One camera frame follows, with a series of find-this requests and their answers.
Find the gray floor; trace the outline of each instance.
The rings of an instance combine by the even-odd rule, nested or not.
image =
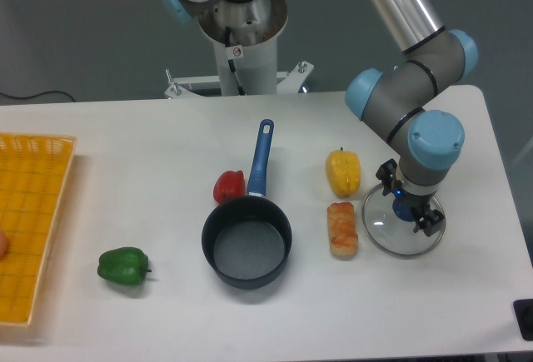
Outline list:
[[[464,83],[486,95],[533,250],[533,152],[521,153],[533,145],[531,0],[431,1],[448,28],[464,29],[478,42],[480,64]],[[341,91],[368,67],[386,71],[401,63],[369,0],[287,2],[279,69],[302,58],[313,62],[313,91]],[[60,89],[80,102],[160,98],[165,67],[175,77],[216,73],[197,25],[179,26],[159,0],[0,0],[0,28],[0,92],[12,95]],[[32,102],[65,101],[52,95]]]

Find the pan handle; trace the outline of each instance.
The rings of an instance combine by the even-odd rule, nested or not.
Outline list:
[[[263,119],[257,134],[256,152],[253,155],[252,171],[248,179],[247,194],[264,197],[267,194],[267,165],[274,122]]]

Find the saucepan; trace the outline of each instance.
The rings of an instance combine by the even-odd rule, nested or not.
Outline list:
[[[207,217],[202,249],[224,282],[239,289],[258,289],[285,268],[292,230],[281,208],[266,198],[267,165],[274,122],[259,126],[247,194],[220,204]]]

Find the bread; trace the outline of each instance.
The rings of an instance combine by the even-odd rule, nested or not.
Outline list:
[[[327,227],[333,255],[357,253],[356,213],[350,202],[334,202],[327,208]]]

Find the bell pepper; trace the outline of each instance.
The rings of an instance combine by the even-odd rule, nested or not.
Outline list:
[[[140,285],[151,272],[148,257],[135,247],[104,252],[98,262],[98,275],[119,285]]]
[[[213,198],[219,204],[242,197],[245,194],[246,186],[242,171],[225,171],[220,175],[213,188]]]
[[[361,164],[355,152],[335,150],[326,159],[327,180],[338,197],[353,196],[359,189]]]

